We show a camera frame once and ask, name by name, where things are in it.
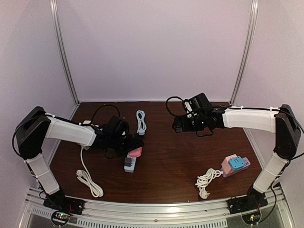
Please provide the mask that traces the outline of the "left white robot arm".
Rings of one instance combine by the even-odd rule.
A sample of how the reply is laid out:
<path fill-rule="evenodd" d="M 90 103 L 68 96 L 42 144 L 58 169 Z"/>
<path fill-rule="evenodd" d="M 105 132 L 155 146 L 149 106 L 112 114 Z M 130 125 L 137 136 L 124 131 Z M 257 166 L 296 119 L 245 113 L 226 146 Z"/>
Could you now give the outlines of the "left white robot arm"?
<path fill-rule="evenodd" d="M 92 120 L 77 123 L 49 114 L 36 106 L 16 127 L 12 136 L 12 148 L 21 157 L 41 185 L 49 202 L 58 211 L 68 207 L 68 200 L 42 155 L 45 139 L 57 139 L 77 143 L 82 149 L 114 150 L 121 157 L 143 147 L 141 138 L 132 135 L 129 123 L 120 115 L 114 115 L 108 123 L 97 125 Z"/>

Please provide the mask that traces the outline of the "pink plug adapter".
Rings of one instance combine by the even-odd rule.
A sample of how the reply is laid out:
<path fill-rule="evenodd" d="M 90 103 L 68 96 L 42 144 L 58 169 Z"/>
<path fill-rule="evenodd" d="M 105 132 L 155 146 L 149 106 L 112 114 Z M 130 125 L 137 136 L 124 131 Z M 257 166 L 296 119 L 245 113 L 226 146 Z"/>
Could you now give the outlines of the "pink plug adapter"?
<path fill-rule="evenodd" d="M 142 147 L 137 148 L 137 149 L 134 149 L 134 150 L 130 151 L 130 152 L 128 153 L 128 155 L 129 155 L 130 157 L 132 157 L 132 158 L 140 157 L 141 154 L 142 154 L 142 149 L 143 149 Z"/>

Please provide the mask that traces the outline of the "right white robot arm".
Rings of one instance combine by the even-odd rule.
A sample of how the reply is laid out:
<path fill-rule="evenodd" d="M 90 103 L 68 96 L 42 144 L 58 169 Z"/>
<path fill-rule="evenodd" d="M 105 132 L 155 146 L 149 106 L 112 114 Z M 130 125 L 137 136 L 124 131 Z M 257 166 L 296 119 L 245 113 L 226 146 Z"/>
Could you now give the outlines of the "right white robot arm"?
<path fill-rule="evenodd" d="M 297 148 L 303 133 L 289 105 L 278 108 L 252 108 L 236 106 L 205 106 L 186 108 L 183 115 L 175 115 L 172 128 L 175 132 L 198 132 L 208 128 L 247 128 L 275 134 L 275 147 L 266 167 L 244 198 L 246 209 L 254 209 L 262 201 L 264 193 L 298 156 Z"/>

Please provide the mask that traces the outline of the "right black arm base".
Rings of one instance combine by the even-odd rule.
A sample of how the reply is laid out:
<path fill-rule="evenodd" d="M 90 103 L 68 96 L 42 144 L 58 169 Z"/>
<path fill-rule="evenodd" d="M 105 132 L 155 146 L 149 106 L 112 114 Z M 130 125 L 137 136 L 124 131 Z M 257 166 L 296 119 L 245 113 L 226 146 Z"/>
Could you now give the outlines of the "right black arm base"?
<path fill-rule="evenodd" d="M 245 196 L 233 196 L 227 203 L 230 214 L 255 210 L 268 205 L 265 193 L 258 192 L 252 186 L 248 189 Z"/>

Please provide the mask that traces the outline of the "light blue power strip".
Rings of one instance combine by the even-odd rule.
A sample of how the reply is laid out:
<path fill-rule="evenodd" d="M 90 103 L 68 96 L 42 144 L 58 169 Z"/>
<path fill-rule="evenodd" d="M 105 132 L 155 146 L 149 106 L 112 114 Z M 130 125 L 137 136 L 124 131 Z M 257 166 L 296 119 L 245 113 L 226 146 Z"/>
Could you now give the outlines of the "light blue power strip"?
<path fill-rule="evenodd" d="M 129 152 L 124 160 L 124 171 L 127 173 L 134 173 L 137 157 L 133 152 Z"/>

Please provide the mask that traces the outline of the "black plug adapter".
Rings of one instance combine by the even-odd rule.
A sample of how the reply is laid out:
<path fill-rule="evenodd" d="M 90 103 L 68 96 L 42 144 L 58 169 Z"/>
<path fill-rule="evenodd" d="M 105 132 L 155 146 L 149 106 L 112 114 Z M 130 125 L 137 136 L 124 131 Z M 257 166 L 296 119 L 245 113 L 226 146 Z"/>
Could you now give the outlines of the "black plug adapter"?
<path fill-rule="evenodd" d="M 125 167 L 131 167 L 133 165 L 132 157 L 126 157 L 124 160 Z"/>

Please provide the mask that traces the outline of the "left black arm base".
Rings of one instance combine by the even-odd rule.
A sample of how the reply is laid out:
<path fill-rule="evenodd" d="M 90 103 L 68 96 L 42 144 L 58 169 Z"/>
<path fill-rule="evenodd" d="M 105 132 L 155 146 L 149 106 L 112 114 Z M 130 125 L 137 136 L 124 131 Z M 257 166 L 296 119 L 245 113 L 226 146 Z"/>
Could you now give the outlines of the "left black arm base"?
<path fill-rule="evenodd" d="M 67 214 L 82 215 L 85 201 L 67 197 L 62 189 L 54 194 L 46 194 L 43 206 L 51 209 L 59 210 Z"/>

